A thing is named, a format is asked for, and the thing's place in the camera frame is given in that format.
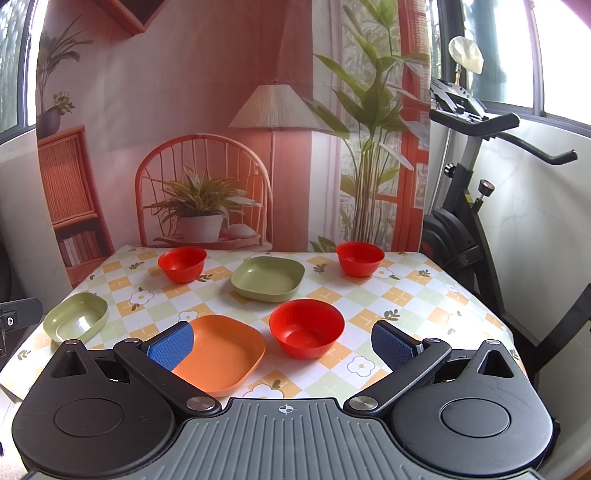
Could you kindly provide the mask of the orange square plate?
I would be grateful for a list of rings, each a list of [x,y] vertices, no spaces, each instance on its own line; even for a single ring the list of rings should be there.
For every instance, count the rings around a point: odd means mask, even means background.
[[[266,340],[248,324],[222,315],[198,317],[189,324],[192,350],[172,372],[211,396],[238,390],[263,360]]]

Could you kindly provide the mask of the red bowl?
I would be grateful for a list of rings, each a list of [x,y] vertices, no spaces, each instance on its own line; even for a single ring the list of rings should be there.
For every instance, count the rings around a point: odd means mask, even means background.
[[[385,258],[385,252],[380,247],[360,241],[339,244],[335,254],[342,271],[356,278],[372,276]]]
[[[171,282],[190,283],[204,272],[206,251],[197,246],[173,248],[163,253],[157,261],[158,267]]]
[[[270,314],[270,332],[287,355],[318,359],[345,331],[346,320],[327,302],[301,298],[281,304]]]

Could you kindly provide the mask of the large green square plate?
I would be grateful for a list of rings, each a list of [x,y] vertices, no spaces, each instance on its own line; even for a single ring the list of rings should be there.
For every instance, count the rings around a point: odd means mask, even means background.
[[[231,275],[230,282],[242,297],[281,303],[296,295],[304,274],[304,265],[297,260],[259,256],[243,262]]]

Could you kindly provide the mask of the small green square plate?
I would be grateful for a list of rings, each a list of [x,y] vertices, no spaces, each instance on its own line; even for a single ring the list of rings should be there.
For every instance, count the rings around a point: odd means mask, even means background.
[[[108,304],[91,292],[80,292],[63,300],[44,318],[42,326],[52,341],[87,342],[106,325]]]

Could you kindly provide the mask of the floral checkered tablecloth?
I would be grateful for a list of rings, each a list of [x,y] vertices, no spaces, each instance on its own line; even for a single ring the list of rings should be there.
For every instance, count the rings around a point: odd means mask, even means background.
[[[156,249],[123,246],[83,276],[80,289],[108,306],[106,325],[89,341],[91,348],[109,348],[130,336],[147,339],[180,320],[207,314],[269,329],[273,305],[245,299],[231,286],[231,275],[250,258],[248,251],[209,251],[204,272],[185,285],[168,281],[158,257]],[[263,361],[238,396],[345,399],[387,374],[370,347],[370,331],[381,319],[415,338],[441,338],[456,349],[475,349],[486,339],[513,343],[494,314],[422,254],[390,253],[366,279],[342,272],[332,253],[300,253],[297,261],[305,271],[297,296],[335,306],[345,317],[345,331],[327,354],[312,361],[291,358],[267,337]]]

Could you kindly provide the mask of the black exercise bike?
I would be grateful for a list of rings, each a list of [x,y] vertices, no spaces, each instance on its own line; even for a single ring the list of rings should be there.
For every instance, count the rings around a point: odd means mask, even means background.
[[[501,139],[554,167],[576,161],[578,154],[570,150],[550,155],[511,134],[520,125],[518,115],[489,115],[478,99],[455,83],[434,78],[431,94],[436,106],[430,111],[430,119],[446,127],[449,133],[467,136],[468,141],[461,160],[444,164],[438,174],[439,179],[449,177],[451,183],[443,205],[424,216],[420,251],[495,315],[508,321],[494,260],[479,217],[484,200],[494,193],[495,186],[482,179],[478,185],[479,196],[472,198],[469,194],[482,142]]]

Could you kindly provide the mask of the printed room backdrop cloth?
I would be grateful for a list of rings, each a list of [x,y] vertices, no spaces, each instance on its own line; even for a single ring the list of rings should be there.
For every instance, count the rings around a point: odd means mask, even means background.
[[[50,2],[39,157],[70,282],[175,235],[152,206],[185,166],[256,200],[195,222],[225,250],[418,250],[428,29],[424,1]]]

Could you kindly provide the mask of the white cloth on bike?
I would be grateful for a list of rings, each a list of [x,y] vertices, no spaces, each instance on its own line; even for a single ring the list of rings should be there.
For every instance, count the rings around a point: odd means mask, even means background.
[[[482,74],[485,60],[474,40],[464,36],[456,36],[449,41],[448,51],[453,60],[465,70],[477,75]]]

